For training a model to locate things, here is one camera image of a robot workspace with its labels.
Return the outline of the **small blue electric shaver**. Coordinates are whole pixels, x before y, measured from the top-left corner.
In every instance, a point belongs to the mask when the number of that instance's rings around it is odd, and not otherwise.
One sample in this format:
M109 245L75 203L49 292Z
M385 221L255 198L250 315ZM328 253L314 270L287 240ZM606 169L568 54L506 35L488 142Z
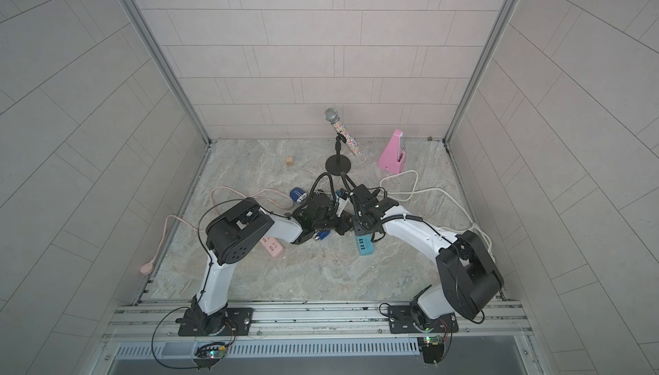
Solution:
M317 231L314 237L317 241L321 241L322 239L327 238L330 235L330 233L331 233L330 231Z

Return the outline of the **pink power strip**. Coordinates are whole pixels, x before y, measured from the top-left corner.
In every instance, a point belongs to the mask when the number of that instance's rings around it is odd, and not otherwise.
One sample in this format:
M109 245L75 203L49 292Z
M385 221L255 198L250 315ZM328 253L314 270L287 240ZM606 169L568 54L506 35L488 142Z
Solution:
M259 242L272 258L277 258L284 253L284 247L275 238L265 236Z

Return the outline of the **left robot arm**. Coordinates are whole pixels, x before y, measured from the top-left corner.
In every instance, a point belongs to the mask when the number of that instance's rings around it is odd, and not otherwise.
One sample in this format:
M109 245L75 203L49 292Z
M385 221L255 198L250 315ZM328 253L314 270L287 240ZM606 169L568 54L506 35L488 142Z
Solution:
M348 201L329 185L317 184L310 191L294 188L289 193L291 211L286 215L267 210L254 197L235 199L235 206L212 220L202 243L208 263L202 287L192 298L184 315L176 320L181 337L243 336L249 332L253 310L228 306L228 289L237 264L261 241L285 241L300 245L330 231L345 234L352 228L346 212Z

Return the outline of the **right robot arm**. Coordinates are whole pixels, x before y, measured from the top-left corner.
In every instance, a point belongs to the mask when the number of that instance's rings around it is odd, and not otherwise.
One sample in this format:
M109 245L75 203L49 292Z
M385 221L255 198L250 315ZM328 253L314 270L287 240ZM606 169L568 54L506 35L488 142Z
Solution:
M504 278L479 234L436 227L411 214L397 201L341 174L345 193L354 208L357 234L389 235L400 239L436 263L440 284L422 290L403 315L418 331L452 331L451 318L459 315L477 324L484 307L501 291Z

